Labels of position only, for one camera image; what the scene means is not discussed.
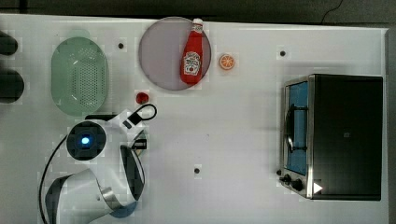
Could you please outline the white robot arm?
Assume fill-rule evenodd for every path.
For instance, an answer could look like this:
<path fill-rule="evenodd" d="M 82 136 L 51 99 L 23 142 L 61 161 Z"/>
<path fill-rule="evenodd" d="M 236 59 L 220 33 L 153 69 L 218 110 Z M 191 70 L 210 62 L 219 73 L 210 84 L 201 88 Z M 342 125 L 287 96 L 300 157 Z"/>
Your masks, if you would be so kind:
<path fill-rule="evenodd" d="M 64 146 L 86 169 L 55 179 L 45 196 L 49 224 L 90 224 L 137 202 L 145 173 L 133 150 L 145 130 L 144 119 L 128 109 L 110 120 L 76 124 Z"/>

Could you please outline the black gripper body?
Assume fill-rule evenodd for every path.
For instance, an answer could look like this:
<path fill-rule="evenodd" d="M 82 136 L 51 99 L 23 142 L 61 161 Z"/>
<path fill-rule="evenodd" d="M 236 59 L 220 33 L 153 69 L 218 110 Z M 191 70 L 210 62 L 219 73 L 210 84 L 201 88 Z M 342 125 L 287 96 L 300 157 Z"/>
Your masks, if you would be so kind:
<path fill-rule="evenodd" d="M 110 121 L 114 119 L 116 115 L 89 115 L 86 117 L 88 120 L 101 120 L 101 121 Z M 148 138 L 147 132 L 142 130 L 135 138 L 132 144 L 130 145 L 130 149 L 135 151 L 137 155 L 140 155 L 141 152 L 148 148 Z"/>

